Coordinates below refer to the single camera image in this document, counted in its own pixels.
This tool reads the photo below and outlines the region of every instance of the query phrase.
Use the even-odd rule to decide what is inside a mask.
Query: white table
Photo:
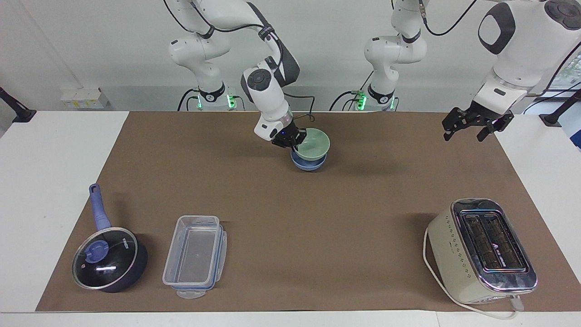
[[[430,311],[34,313],[127,115],[41,111],[0,138],[0,326],[581,326],[581,312],[524,312],[508,322]],[[581,280],[581,153],[536,116],[517,116],[497,135]]]

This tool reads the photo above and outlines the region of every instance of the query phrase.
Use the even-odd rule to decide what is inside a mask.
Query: white cable
[[[472,310],[472,311],[477,312],[479,314],[482,314],[482,315],[485,315],[485,316],[488,316],[488,317],[491,317],[491,318],[500,319],[500,320],[511,320],[511,319],[514,319],[517,316],[518,311],[513,311],[510,316],[503,317],[503,316],[498,316],[498,315],[491,314],[491,313],[486,312],[486,311],[478,310],[478,309],[473,308],[473,307],[471,307],[469,305],[466,305],[466,304],[463,304],[463,303],[460,303],[460,302],[456,301],[450,295],[450,293],[448,293],[448,291],[446,290],[446,288],[444,287],[444,285],[442,284],[442,282],[440,281],[440,279],[437,277],[436,273],[432,269],[432,266],[430,266],[430,263],[428,262],[428,259],[426,259],[426,241],[427,241],[427,239],[428,239],[428,229],[426,228],[426,232],[424,233],[424,262],[426,263],[426,266],[428,266],[428,269],[432,273],[432,276],[434,276],[434,279],[436,279],[438,285],[440,285],[440,287],[442,288],[442,290],[444,291],[444,293],[452,300],[452,302],[458,304],[462,308],[466,308],[468,310]]]

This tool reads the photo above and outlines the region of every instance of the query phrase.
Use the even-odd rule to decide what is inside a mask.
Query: clear plastic container
[[[198,298],[220,280],[226,232],[215,216],[182,216],[175,225],[163,283],[182,298]]]

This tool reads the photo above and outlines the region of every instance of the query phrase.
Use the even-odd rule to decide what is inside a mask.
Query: brown paper mat
[[[148,267],[122,293],[75,285],[71,260],[94,232],[87,204],[37,311],[461,311],[426,269],[422,237],[464,197],[495,199],[511,219],[539,276],[527,311],[581,311],[581,286],[494,136],[478,143],[471,129],[446,143],[442,114],[320,113],[297,121],[331,138],[324,167],[306,173],[253,134],[258,117],[131,112],[99,183]],[[216,215],[228,232],[222,279],[196,300],[162,283],[185,214]]]

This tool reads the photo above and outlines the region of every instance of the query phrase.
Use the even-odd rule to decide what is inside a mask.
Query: green bowl
[[[316,161],[327,154],[331,147],[329,137],[318,129],[307,129],[307,137],[297,147],[296,153],[307,161]]]

